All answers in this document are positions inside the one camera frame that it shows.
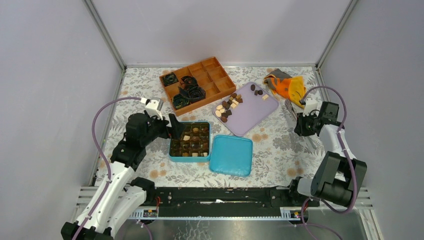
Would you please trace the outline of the teal chocolate box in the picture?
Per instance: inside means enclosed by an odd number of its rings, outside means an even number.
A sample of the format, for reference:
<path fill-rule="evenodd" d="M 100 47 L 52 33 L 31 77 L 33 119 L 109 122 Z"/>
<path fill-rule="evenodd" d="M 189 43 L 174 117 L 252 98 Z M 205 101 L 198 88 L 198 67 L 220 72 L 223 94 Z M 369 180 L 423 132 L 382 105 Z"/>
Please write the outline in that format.
<path fill-rule="evenodd" d="M 212 126 L 208 121 L 183 121 L 183 132 L 169 144 L 168 156 L 175 163 L 206 163 L 211 158 Z"/>

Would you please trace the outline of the metal serving tongs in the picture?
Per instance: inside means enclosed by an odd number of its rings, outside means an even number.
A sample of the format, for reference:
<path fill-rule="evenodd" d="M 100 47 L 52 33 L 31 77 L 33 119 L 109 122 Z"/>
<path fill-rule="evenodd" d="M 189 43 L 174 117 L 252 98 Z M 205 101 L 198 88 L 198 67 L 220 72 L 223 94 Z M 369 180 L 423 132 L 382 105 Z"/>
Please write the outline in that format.
<path fill-rule="evenodd" d="M 284 105 L 290 113 L 291 117 L 294 119 L 294 121 L 297 122 L 297 112 L 295 111 L 292 102 L 289 99 L 285 99 Z M 317 149 L 317 146 L 314 144 L 310 136 L 304 136 L 303 138 L 305 139 L 305 142 L 309 148 L 313 149 L 314 151 Z"/>

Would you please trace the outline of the teal box lid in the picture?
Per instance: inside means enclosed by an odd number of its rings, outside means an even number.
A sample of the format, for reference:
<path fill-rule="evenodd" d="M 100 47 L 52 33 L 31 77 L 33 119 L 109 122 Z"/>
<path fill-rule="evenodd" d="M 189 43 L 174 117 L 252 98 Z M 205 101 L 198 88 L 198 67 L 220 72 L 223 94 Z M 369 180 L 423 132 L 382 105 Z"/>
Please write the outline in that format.
<path fill-rule="evenodd" d="M 211 172 L 236 177 L 248 177 L 252 171 L 253 142 L 251 139 L 216 135 L 209 160 Z"/>

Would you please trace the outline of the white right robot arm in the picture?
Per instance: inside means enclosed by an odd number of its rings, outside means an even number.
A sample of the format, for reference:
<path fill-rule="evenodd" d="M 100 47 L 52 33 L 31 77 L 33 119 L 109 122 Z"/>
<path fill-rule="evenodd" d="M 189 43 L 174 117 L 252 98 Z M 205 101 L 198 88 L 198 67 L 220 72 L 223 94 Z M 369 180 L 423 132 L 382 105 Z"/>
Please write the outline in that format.
<path fill-rule="evenodd" d="M 303 112 L 295 112 L 290 100 L 284 104 L 296 119 L 294 132 L 301 137 L 317 136 L 325 149 L 313 178 L 296 177 L 290 182 L 287 201 L 299 206 L 307 197 L 314 197 L 347 208 L 354 205 L 367 164 L 356 159 L 346 142 L 338 121 L 339 105 L 307 99 Z"/>

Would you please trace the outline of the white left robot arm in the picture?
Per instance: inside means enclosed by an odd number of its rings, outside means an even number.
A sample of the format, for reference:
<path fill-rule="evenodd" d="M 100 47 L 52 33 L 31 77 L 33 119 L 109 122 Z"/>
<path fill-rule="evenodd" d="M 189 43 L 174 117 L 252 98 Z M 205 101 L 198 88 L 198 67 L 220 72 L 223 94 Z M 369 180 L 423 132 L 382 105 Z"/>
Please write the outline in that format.
<path fill-rule="evenodd" d="M 64 240 L 112 240 L 138 206 L 154 202 L 154 182 L 133 175 L 150 143 L 157 138 L 181 137 L 184 124 L 173 113 L 168 116 L 150 116 L 145 111 L 128 117 L 123 138 L 108 161 L 107 177 L 77 219 L 63 225 L 60 233 Z"/>

